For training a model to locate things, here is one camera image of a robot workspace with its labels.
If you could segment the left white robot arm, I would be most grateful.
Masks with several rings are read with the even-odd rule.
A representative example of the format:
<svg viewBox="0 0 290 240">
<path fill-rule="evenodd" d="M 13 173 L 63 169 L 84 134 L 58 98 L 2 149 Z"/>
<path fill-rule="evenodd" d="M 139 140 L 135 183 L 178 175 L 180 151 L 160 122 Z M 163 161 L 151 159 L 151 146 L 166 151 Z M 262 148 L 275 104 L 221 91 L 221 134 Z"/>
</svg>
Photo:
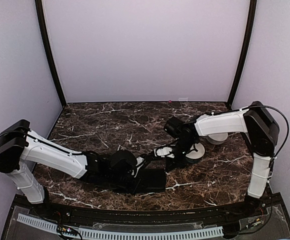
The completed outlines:
<svg viewBox="0 0 290 240">
<path fill-rule="evenodd" d="M 113 191 L 137 194 L 151 189 L 143 161 L 131 152 L 120 150 L 110 155 L 74 151 L 40 136 L 30 129 L 29 121 L 22 119 L 0 133 L 0 173 L 8 175 L 45 218 L 52 218 L 56 208 L 48 201 L 47 189 L 35 179 L 27 161 Z"/>
</svg>

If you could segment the black zippered tool case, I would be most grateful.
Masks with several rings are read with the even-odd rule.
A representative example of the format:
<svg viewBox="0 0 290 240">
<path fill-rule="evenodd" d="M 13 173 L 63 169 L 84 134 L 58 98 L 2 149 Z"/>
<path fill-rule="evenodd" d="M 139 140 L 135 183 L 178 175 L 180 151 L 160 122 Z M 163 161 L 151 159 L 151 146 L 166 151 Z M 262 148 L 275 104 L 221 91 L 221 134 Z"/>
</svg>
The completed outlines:
<svg viewBox="0 0 290 240">
<path fill-rule="evenodd" d="M 166 190 L 166 173 L 163 168 L 140 169 L 128 179 L 126 190 L 130 194 L 161 193 Z"/>
</svg>

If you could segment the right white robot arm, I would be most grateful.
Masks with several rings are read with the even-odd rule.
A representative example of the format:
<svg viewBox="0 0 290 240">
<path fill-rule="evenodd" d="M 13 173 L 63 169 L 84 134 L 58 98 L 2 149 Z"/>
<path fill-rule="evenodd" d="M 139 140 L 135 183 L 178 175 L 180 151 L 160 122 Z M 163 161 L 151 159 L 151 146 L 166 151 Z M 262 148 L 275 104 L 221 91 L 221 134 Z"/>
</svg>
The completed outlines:
<svg viewBox="0 0 290 240">
<path fill-rule="evenodd" d="M 206 137 L 223 143 L 229 133 L 247 135 L 253 166 L 247 189 L 247 201 L 240 205 L 240 213 L 251 217 L 260 208 L 257 199 L 263 196 L 271 178 L 274 162 L 280 148 L 276 148 L 280 127 L 269 110 L 276 108 L 254 101 L 251 105 L 226 112 L 208 112 L 182 121 L 170 118 L 164 130 L 175 139 L 175 145 L 165 145 L 154 150 L 155 157 L 167 158 L 166 171 L 194 164 L 202 158 L 205 149 L 200 138 Z"/>
</svg>

